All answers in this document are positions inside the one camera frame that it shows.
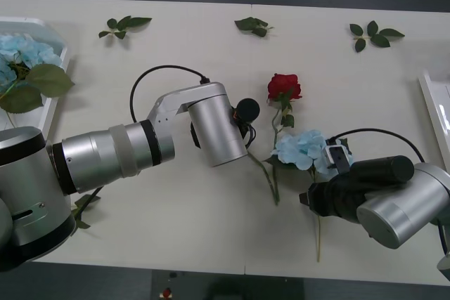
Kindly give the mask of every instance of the table surface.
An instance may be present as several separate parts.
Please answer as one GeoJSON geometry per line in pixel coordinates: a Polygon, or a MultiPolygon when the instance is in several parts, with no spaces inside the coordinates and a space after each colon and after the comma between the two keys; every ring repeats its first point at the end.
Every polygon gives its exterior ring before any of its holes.
{"type": "MultiPolygon", "coordinates": [[[[129,91],[150,67],[191,67],[222,82],[230,101],[252,97],[262,113],[254,123],[255,155],[268,157],[274,109],[266,85],[275,72],[298,74],[292,132],[319,129],[332,136],[359,127],[389,129],[413,141],[429,162],[443,166],[417,77],[424,68],[446,72],[450,14],[237,4],[107,0],[0,0],[8,15],[41,18],[68,42],[68,72],[76,86],[58,104],[50,138],[131,123],[129,91]],[[142,32],[124,41],[98,39],[107,19],[150,16],[142,32]],[[261,18],[275,27],[260,39],[240,33],[233,20],[261,18]],[[351,22],[401,30],[392,48],[368,46],[356,54],[351,22]]],[[[135,111],[143,119],[156,98],[198,79],[162,70],[141,82],[135,111]]],[[[174,123],[175,160],[116,181],[87,211],[79,230],[40,261],[447,285],[436,269],[442,250],[427,225],[398,250],[386,249],[361,226],[322,219],[322,257],[316,262],[315,218],[300,205],[309,187],[300,172],[281,177],[276,207],[264,177],[247,157],[208,168],[192,143],[188,115],[174,123]]],[[[356,160],[403,154],[389,136],[349,139],[356,160]]]]}

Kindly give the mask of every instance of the robotic arm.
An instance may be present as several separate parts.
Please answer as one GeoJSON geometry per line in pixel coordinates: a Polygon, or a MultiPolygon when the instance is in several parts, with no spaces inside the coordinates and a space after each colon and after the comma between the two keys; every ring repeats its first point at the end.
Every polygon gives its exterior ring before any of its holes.
{"type": "Polygon", "coordinates": [[[173,91],[144,121],[46,145],[41,131],[0,131],[0,270],[59,247],[75,228],[73,193],[84,193],[175,156],[171,123],[189,112],[211,166],[246,156],[225,88],[209,83],[173,91]]]}
{"type": "MultiPolygon", "coordinates": [[[[350,166],[343,145],[331,143],[324,151],[329,167],[339,174],[300,194],[300,202],[315,214],[360,223],[381,245],[397,249],[450,206],[450,175],[444,170],[428,163],[413,165],[405,156],[350,166]]],[[[446,236],[450,243],[450,228],[446,236]]],[[[450,253],[437,267],[450,280],[450,253]]]]}

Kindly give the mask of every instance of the black cable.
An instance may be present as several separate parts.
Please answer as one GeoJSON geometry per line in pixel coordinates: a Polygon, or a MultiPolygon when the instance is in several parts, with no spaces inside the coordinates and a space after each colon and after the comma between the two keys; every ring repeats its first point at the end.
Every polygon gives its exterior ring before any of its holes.
{"type": "Polygon", "coordinates": [[[353,129],[350,131],[346,131],[344,133],[340,133],[336,136],[333,136],[332,138],[330,138],[330,141],[334,142],[336,141],[339,137],[343,137],[345,135],[350,135],[351,133],[360,133],[362,131],[374,131],[377,133],[386,133],[387,135],[391,135],[397,138],[400,138],[402,141],[408,143],[408,145],[413,148],[414,152],[416,153],[417,157],[419,157],[419,160],[422,163],[425,163],[425,160],[423,159],[422,154],[420,153],[419,149],[407,138],[403,137],[402,135],[399,135],[397,133],[393,133],[392,131],[388,131],[388,130],[384,130],[384,129],[377,129],[377,128],[361,128],[361,129],[353,129]]]}
{"type": "Polygon", "coordinates": [[[186,68],[183,66],[177,66],[177,65],[162,65],[162,66],[157,66],[154,68],[150,68],[149,70],[146,70],[140,77],[138,77],[138,79],[136,80],[136,82],[134,82],[133,88],[131,89],[131,93],[129,94],[129,112],[131,113],[131,118],[133,119],[133,122],[136,123],[136,116],[134,116],[134,108],[133,108],[133,98],[134,98],[134,91],[136,90],[136,87],[138,86],[138,83],[148,74],[151,72],[154,72],[156,70],[161,70],[163,68],[174,68],[176,70],[185,70],[187,72],[191,72],[193,74],[198,75],[199,77],[201,77],[202,79],[200,80],[200,84],[209,84],[210,79],[208,79],[205,75],[197,72],[196,70],[192,70],[190,68],[186,68]]]}
{"type": "Polygon", "coordinates": [[[250,137],[248,138],[248,142],[245,145],[245,148],[249,148],[252,142],[256,139],[256,129],[253,128],[251,124],[247,125],[248,131],[250,132],[250,137]]]}
{"type": "Polygon", "coordinates": [[[439,230],[439,238],[441,240],[442,249],[444,250],[444,254],[447,254],[449,250],[447,249],[447,243],[445,241],[444,228],[442,227],[439,219],[437,220],[437,229],[439,230]]]}
{"type": "Polygon", "coordinates": [[[87,201],[84,202],[84,204],[82,205],[82,207],[79,208],[78,212],[74,215],[75,220],[79,219],[81,220],[82,218],[82,213],[83,211],[88,207],[89,203],[92,202],[92,200],[94,199],[95,196],[97,196],[97,194],[100,192],[100,190],[103,188],[103,186],[97,188],[94,190],[94,192],[92,193],[92,195],[89,196],[89,198],[87,199],[87,201]]]}

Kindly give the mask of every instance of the leaf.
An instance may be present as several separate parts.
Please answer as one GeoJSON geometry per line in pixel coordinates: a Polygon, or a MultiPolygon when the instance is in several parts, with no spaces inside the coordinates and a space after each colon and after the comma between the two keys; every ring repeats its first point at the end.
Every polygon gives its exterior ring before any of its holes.
{"type": "Polygon", "coordinates": [[[268,159],[265,159],[263,162],[269,163],[271,166],[276,167],[277,169],[298,170],[298,168],[293,163],[282,163],[282,161],[278,159],[277,155],[272,155],[268,159]]]}
{"type": "Polygon", "coordinates": [[[107,22],[106,22],[106,24],[108,25],[108,27],[110,28],[110,29],[115,29],[116,27],[117,27],[117,20],[116,19],[114,19],[114,18],[111,18],[111,19],[109,19],[107,22]]]}
{"type": "MultiPolygon", "coordinates": [[[[78,207],[82,207],[84,205],[84,203],[87,202],[89,197],[91,197],[91,195],[83,195],[83,197],[81,197],[79,200],[77,200],[75,202],[75,205],[77,205],[78,207]]],[[[99,196],[94,196],[94,198],[92,199],[91,203],[89,203],[89,204],[92,204],[93,202],[96,202],[98,200],[100,200],[100,197],[99,196]]]]}
{"type": "Polygon", "coordinates": [[[47,98],[58,98],[74,85],[62,68],[49,64],[34,66],[27,75],[27,82],[47,98]]]}
{"type": "Polygon", "coordinates": [[[385,37],[400,37],[400,38],[402,38],[405,36],[405,34],[402,34],[399,31],[396,31],[392,28],[385,28],[383,30],[380,30],[380,33],[378,33],[378,34],[381,34],[385,37]]]}
{"type": "Polygon", "coordinates": [[[131,16],[127,15],[125,18],[120,19],[120,21],[117,23],[117,29],[119,31],[123,31],[127,28],[128,20],[130,20],[131,16]]]}
{"type": "Polygon", "coordinates": [[[110,33],[111,32],[109,32],[109,31],[101,31],[100,33],[98,33],[98,37],[103,38],[103,37],[106,37],[110,33]]]}
{"type": "Polygon", "coordinates": [[[374,20],[370,21],[369,24],[367,25],[367,34],[370,37],[373,37],[375,34],[377,34],[377,32],[378,32],[377,23],[374,20]]]}
{"type": "Polygon", "coordinates": [[[264,38],[267,34],[267,30],[265,28],[258,27],[252,30],[252,33],[258,37],[264,38]]]}
{"type": "Polygon", "coordinates": [[[366,40],[358,39],[354,45],[354,50],[359,53],[366,47],[366,40]]]}
{"type": "Polygon", "coordinates": [[[386,39],[383,35],[375,34],[373,37],[371,37],[371,41],[378,47],[386,48],[390,47],[391,44],[389,43],[389,40],[386,39]]]}
{"type": "Polygon", "coordinates": [[[135,17],[128,20],[127,27],[134,28],[145,25],[147,22],[150,22],[152,18],[140,18],[135,17]]]}
{"type": "Polygon", "coordinates": [[[349,141],[347,138],[339,138],[340,139],[340,144],[342,144],[343,146],[345,146],[347,148],[347,151],[349,152],[349,155],[352,154],[352,152],[350,151],[349,148],[349,141]]]}
{"type": "Polygon", "coordinates": [[[354,35],[357,35],[358,37],[364,34],[362,27],[357,24],[350,24],[350,30],[354,35]]]}
{"type": "Polygon", "coordinates": [[[82,228],[83,230],[86,230],[91,227],[89,224],[86,224],[85,222],[80,221],[79,219],[77,219],[76,222],[77,222],[77,228],[82,228]]]}
{"type": "Polygon", "coordinates": [[[253,17],[248,17],[242,20],[235,20],[234,23],[241,31],[251,31],[258,26],[258,22],[253,17]]]}
{"type": "Polygon", "coordinates": [[[284,117],[283,126],[290,126],[291,128],[294,127],[294,117],[292,115],[286,115],[284,117]]]}
{"type": "Polygon", "coordinates": [[[262,21],[261,19],[255,18],[256,22],[258,23],[258,25],[261,25],[263,27],[267,27],[269,26],[269,24],[265,21],[262,21]]]}
{"type": "Polygon", "coordinates": [[[31,86],[15,87],[0,100],[0,108],[12,114],[30,112],[38,107],[42,107],[41,92],[31,86]]]}
{"type": "Polygon", "coordinates": [[[125,34],[126,34],[125,31],[114,33],[114,35],[121,40],[123,40],[123,38],[125,38],[125,34]]]}

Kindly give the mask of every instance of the white box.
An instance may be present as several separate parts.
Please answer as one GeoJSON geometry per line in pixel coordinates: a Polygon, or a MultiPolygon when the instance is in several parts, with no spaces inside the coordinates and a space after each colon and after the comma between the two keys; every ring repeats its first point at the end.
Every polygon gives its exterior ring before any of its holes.
{"type": "MultiPolygon", "coordinates": [[[[61,67],[67,70],[70,59],[67,44],[44,21],[36,18],[0,17],[0,35],[2,34],[28,34],[35,41],[50,45],[53,47],[54,53],[60,56],[63,61],[61,67]]],[[[31,112],[10,114],[15,126],[35,126],[41,129],[44,138],[47,138],[58,99],[43,96],[42,103],[44,104],[43,107],[39,107],[31,112]]],[[[0,130],[12,127],[4,110],[0,109],[0,130]]]]}
{"type": "Polygon", "coordinates": [[[426,70],[419,77],[419,83],[446,170],[450,172],[450,75],[433,77],[426,70]]]}

